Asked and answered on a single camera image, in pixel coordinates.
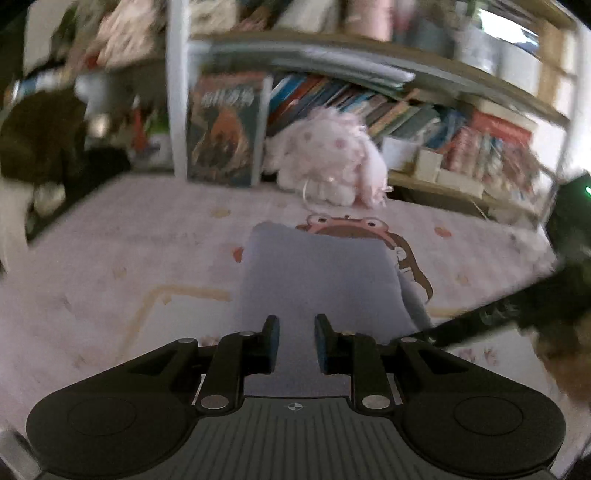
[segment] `circular pad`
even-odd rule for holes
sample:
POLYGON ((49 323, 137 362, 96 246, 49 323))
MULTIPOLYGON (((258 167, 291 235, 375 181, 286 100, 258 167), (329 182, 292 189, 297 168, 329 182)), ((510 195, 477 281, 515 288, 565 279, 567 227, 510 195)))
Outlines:
POLYGON ((519 407, 496 397, 468 398, 456 406, 453 415, 462 427, 479 435, 505 435, 523 421, 519 407))
POLYGON ((520 393, 421 393, 407 404, 402 428, 429 462, 484 478, 547 467, 566 430, 554 402, 525 387, 520 393))
POLYGON ((172 455, 194 418, 191 407, 170 393, 59 391, 33 408, 27 436, 51 473, 123 478, 172 455))

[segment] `brown stuffed animal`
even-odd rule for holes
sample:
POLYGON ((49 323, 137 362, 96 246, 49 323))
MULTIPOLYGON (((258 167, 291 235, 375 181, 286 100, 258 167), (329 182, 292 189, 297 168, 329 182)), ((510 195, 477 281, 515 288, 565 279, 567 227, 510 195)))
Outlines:
POLYGON ((72 88, 37 92, 14 106, 0 130, 0 174, 35 186, 63 184, 82 170, 86 104, 72 88))

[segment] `fluffy toy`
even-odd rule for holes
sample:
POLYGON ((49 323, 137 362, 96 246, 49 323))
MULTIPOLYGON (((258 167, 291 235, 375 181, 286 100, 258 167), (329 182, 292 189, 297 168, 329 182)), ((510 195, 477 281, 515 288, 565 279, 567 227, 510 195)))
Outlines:
POLYGON ((359 198, 368 207, 384 202, 388 168, 356 115, 335 108, 313 109, 267 139, 263 165, 277 173, 284 190, 305 199, 350 206, 359 198))

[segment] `gray ribbed plate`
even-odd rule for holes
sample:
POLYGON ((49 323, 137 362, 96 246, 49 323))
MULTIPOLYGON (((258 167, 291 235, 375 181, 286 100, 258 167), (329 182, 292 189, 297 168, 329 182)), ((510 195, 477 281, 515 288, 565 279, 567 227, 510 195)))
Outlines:
MULTIPOLYGON (((247 398, 201 419, 171 458, 130 480, 457 480, 414 453, 387 419, 344 398, 247 398)), ((548 472, 524 480, 551 480, 548 472)), ((43 480, 59 480, 46 474, 43 480)))

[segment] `silver bolt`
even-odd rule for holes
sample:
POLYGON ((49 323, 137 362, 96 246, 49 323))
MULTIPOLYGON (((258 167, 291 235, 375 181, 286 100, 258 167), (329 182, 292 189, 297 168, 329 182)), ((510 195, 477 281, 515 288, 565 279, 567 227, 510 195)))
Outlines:
POLYGON ((230 401, 223 395, 208 395, 201 399, 201 406, 208 410, 221 410, 226 408, 230 401))
POLYGON ((390 399, 383 395, 368 395, 361 403, 370 410, 383 410, 390 406, 390 399))

